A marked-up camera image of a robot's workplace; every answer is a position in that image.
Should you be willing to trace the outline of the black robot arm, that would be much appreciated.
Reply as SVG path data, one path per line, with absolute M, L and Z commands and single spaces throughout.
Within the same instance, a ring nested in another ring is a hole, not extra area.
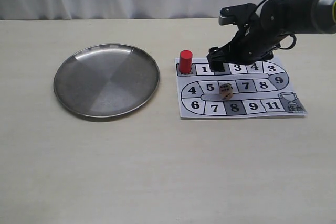
M 335 34 L 335 0 L 267 0 L 260 14 L 256 8 L 247 3 L 220 10 L 219 24 L 236 25 L 238 31 L 226 45 L 209 49 L 212 72 L 223 72 L 226 63 L 247 66 L 269 61 L 287 37 Z

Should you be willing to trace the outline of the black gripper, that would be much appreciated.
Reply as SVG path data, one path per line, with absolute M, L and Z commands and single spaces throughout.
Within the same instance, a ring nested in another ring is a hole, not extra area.
M 233 39 L 221 47 L 208 50 L 207 61 L 213 63 L 214 72 L 225 72 L 226 63 L 250 65 L 256 61 L 272 59 L 272 52 L 281 48 L 281 41 L 293 38 L 291 49 L 296 44 L 294 33 L 284 29 L 285 11 L 280 0 L 268 0 L 263 5 L 260 15 L 254 10 L 243 16 L 238 12 L 234 22 L 238 32 Z

